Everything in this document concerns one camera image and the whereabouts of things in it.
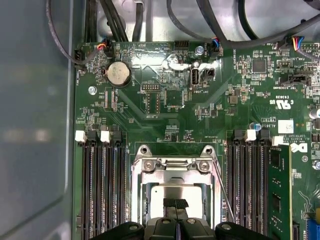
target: motherboard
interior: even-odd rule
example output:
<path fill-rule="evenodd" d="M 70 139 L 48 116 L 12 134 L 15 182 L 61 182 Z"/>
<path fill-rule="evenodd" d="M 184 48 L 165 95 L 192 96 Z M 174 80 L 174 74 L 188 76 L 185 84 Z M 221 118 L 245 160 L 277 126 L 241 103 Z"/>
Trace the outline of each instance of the motherboard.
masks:
<path fill-rule="evenodd" d="M 183 199 L 212 227 L 234 218 L 275 240 L 317 239 L 318 62 L 272 43 L 109 42 L 75 81 L 74 240 L 163 214 L 157 167 L 198 174 Z M 141 154 L 146 174 L 135 178 Z"/>

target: mounting screw hole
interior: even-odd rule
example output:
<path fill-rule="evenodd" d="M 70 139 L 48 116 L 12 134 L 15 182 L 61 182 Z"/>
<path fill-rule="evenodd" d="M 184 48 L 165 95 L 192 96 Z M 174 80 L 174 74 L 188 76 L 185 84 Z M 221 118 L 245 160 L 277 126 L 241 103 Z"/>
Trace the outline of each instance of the mounting screw hole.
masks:
<path fill-rule="evenodd" d="M 147 150 L 147 148 L 146 148 L 146 147 L 141 148 L 141 153 L 142 153 L 142 154 L 147 153 L 147 151 L 148 151 L 148 150 Z"/>
<path fill-rule="evenodd" d="M 211 148 L 207 148 L 207 149 L 205 150 L 205 153 L 206 153 L 206 154 L 212 154 L 212 149 L 211 149 Z"/>

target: blue connector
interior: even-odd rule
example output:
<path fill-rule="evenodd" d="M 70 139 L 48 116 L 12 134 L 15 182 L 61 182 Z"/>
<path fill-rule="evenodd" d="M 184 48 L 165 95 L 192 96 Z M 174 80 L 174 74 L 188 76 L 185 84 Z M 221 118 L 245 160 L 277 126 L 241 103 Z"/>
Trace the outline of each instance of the blue connector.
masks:
<path fill-rule="evenodd" d="M 315 220 L 307 221 L 308 240 L 320 240 L 320 225 Z"/>

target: black cable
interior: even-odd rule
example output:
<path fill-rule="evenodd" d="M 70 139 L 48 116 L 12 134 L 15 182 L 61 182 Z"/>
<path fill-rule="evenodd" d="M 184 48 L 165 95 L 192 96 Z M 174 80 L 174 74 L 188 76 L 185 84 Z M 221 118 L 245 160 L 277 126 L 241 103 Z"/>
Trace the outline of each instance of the black cable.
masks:
<path fill-rule="evenodd" d="M 124 26 L 122 25 L 120 16 L 118 14 L 118 11 L 114 5 L 114 3 L 112 2 L 112 0 L 105 0 L 106 5 L 108 6 L 111 16 L 117 26 L 117 29 L 119 30 L 120 33 L 120 37 L 122 38 L 123 42 L 129 42 L 127 34 L 126 34 L 126 30 L 124 28 Z"/>
<path fill-rule="evenodd" d="M 140 40 L 143 22 L 144 5 L 142 3 L 137 3 L 135 6 L 135 25 L 132 34 L 132 42 L 138 42 Z"/>
<path fill-rule="evenodd" d="M 85 17 L 84 17 L 84 41 L 90 42 L 90 0 L 85 1 Z"/>
<path fill-rule="evenodd" d="M 109 7 L 108 5 L 106 4 L 105 1 L 110 1 L 110 0 L 99 0 L 100 1 L 100 4 L 101 4 L 101 7 L 104 11 L 104 14 L 106 16 L 106 19 L 109 23 L 109 27 L 111 29 L 111 32 L 112 32 L 112 35 L 113 35 L 113 38 L 116 42 L 122 42 L 121 40 L 121 37 L 120 37 L 120 33 L 118 32 L 118 28 L 113 20 L 113 17 L 111 15 L 111 12 L 109 10 Z"/>
<path fill-rule="evenodd" d="M 50 29 L 50 33 L 53 37 L 53 40 L 56 44 L 56 46 L 59 48 L 60 52 L 67 58 L 69 59 L 71 62 L 73 62 L 74 64 L 78 64 L 78 65 L 85 65 L 88 62 L 90 62 L 92 59 L 94 59 L 94 57 L 97 55 L 97 53 L 99 52 L 99 50 L 96 48 L 93 52 L 91 52 L 89 54 L 89 56 L 83 60 L 76 60 L 74 57 L 70 56 L 67 51 L 64 49 L 64 47 L 62 46 L 58 35 L 56 33 L 53 21 L 52 21 L 52 16 L 51 16 L 51 0 L 46 0 L 45 2 L 45 15 L 47 17 L 48 20 L 48 25 L 49 25 L 49 29 Z"/>
<path fill-rule="evenodd" d="M 253 32 L 253 30 L 251 29 L 251 27 L 247 21 L 247 15 L 246 15 L 246 10 L 245 10 L 245 0 L 238 0 L 238 14 L 239 14 L 241 26 L 244 29 L 245 33 L 248 35 L 248 37 L 251 40 L 259 39 L 257 37 L 257 35 Z M 314 56 L 310 53 L 304 52 L 301 49 L 298 49 L 296 52 L 301 54 L 305 58 L 311 59 L 313 61 L 320 61 L 320 57 L 317 57 L 317 56 Z"/>
<path fill-rule="evenodd" d="M 171 7 L 171 3 L 172 0 L 166 0 L 166 11 L 172 21 L 172 23 L 182 32 L 184 32 L 185 34 L 188 34 L 189 36 L 198 39 L 202 42 L 205 43 L 212 43 L 212 39 L 211 38 L 206 38 L 206 37 L 202 37 L 196 33 L 194 33 L 193 31 L 189 30 L 188 28 L 186 28 L 185 26 L 183 26 L 183 24 L 177 19 L 177 17 L 175 16 L 174 12 L 172 11 L 172 7 Z"/>
<path fill-rule="evenodd" d="M 317 62 L 320 61 L 320 57 L 314 56 L 311 53 L 307 53 L 305 51 L 302 51 L 301 49 L 298 49 L 296 52 L 301 54 L 302 56 L 308 58 L 308 59 L 313 60 L 313 61 L 317 61 Z"/>
<path fill-rule="evenodd" d="M 244 32 L 247 34 L 247 36 L 251 40 L 259 39 L 248 23 L 247 15 L 246 15 L 246 0 L 238 0 L 238 15 L 239 15 L 240 24 Z"/>
<path fill-rule="evenodd" d="M 214 33 L 219 39 L 219 41 L 221 42 L 221 44 L 224 45 L 224 47 L 230 48 L 230 49 L 246 49 L 246 48 L 257 47 L 266 43 L 276 43 L 283 40 L 285 37 L 295 35 L 320 21 L 320 14 L 318 14 L 297 26 L 294 26 L 288 30 L 282 31 L 272 36 L 268 36 L 268 37 L 264 37 L 256 40 L 250 40 L 250 41 L 230 41 L 230 40 L 227 40 L 226 36 L 224 35 L 216 19 L 215 14 L 212 11 L 210 2 L 208 0 L 196 0 L 196 2 L 199 6 L 199 9 L 204 19 L 208 23 L 211 30 L 212 31 L 214 30 Z"/>
<path fill-rule="evenodd" d="M 96 43 L 97 40 L 97 8 L 96 0 L 90 0 L 90 42 Z"/>

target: ram slot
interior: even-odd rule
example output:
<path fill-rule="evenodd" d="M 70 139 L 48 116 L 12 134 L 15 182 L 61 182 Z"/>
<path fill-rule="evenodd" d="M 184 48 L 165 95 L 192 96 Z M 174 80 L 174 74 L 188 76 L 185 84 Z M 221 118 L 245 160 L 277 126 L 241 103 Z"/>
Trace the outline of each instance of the ram slot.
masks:
<path fill-rule="evenodd" d="M 98 236 L 101 234 L 102 227 L 102 208 L 103 205 L 103 157 L 102 157 L 101 146 L 98 146 L 95 151 L 95 162 L 94 162 L 94 222 L 95 229 L 94 235 Z"/>
<path fill-rule="evenodd" d="M 90 199 L 89 199 L 89 191 L 90 191 L 90 147 L 83 146 L 82 147 L 82 232 L 81 239 L 88 240 L 89 236 L 89 227 L 90 227 Z"/>
<path fill-rule="evenodd" d="M 251 201 L 252 201 L 252 194 L 251 194 L 251 152 L 252 148 L 249 143 L 246 144 L 244 147 L 244 227 L 247 229 L 252 228 L 251 224 Z"/>
<path fill-rule="evenodd" d="M 89 219 L 90 219 L 90 226 L 89 226 L 89 236 L 90 238 L 94 237 L 95 231 L 95 196 L 94 196 L 94 164 L 96 162 L 96 152 L 97 146 L 92 143 L 90 146 L 90 162 L 89 162 Z"/>
<path fill-rule="evenodd" d="M 106 231 L 106 159 L 107 159 L 107 148 L 103 146 L 101 148 L 101 196 L 100 196 L 100 232 Z"/>
<path fill-rule="evenodd" d="M 113 147 L 106 147 L 105 153 L 105 175 L 106 175 L 106 183 L 105 183 L 105 223 L 106 230 L 110 230 L 115 227 L 114 224 L 114 203 L 115 203 L 115 164 L 113 158 Z"/>
<path fill-rule="evenodd" d="M 257 147 L 256 212 L 257 232 L 268 234 L 268 154 L 269 146 L 261 141 Z"/>
<path fill-rule="evenodd" d="M 250 173 L 250 192 L 251 192 L 251 230 L 257 231 L 257 146 L 256 142 L 252 142 L 250 146 L 251 173 Z"/>
<path fill-rule="evenodd" d="M 114 159 L 117 163 L 116 220 L 119 225 L 125 222 L 126 212 L 126 149 L 121 146 L 115 148 Z"/>
<path fill-rule="evenodd" d="M 233 175 L 233 166 L 234 166 L 234 146 L 229 145 L 227 147 L 227 161 L 226 161 L 226 195 L 228 198 L 228 201 L 230 203 L 232 212 L 234 213 L 234 217 L 236 217 L 236 211 L 234 207 L 234 189 L 233 189 L 233 182 L 234 182 L 234 175 Z"/>
<path fill-rule="evenodd" d="M 238 176 L 238 209 L 239 209 L 239 225 L 245 226 L 246 222 L 246 200 L 245 200 L 245 157 L 246 147 L 239 145 L 237 154 L 237 176 Z"/>

